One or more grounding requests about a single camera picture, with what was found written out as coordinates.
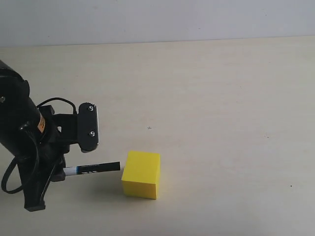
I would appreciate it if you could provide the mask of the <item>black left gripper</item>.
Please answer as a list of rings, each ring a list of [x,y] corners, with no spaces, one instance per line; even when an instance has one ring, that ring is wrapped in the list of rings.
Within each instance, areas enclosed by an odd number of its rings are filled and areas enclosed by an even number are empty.
[[[20,105],[14,114],[14,155],[24,157],[18,161],[18,170],[27,211],[46,208],[44,196],[64,149],[58,143],[61,132],[55,116],[51,105],[36,107],[34,104]],[[34,171],[36,150],[39,166]]]

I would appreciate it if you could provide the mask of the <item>black and grey left robot arm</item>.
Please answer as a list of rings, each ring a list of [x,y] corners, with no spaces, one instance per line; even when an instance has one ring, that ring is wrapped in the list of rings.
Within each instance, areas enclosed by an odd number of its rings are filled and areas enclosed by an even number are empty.
[[[38,108],[30,86],[20,74],[0,63],[0,143],[14,156],[1,180],[7,194],[23,192],[24,208],[46,208],[44,196],[55,175],[65,167],[70,147],[58,141],[50,106]]]

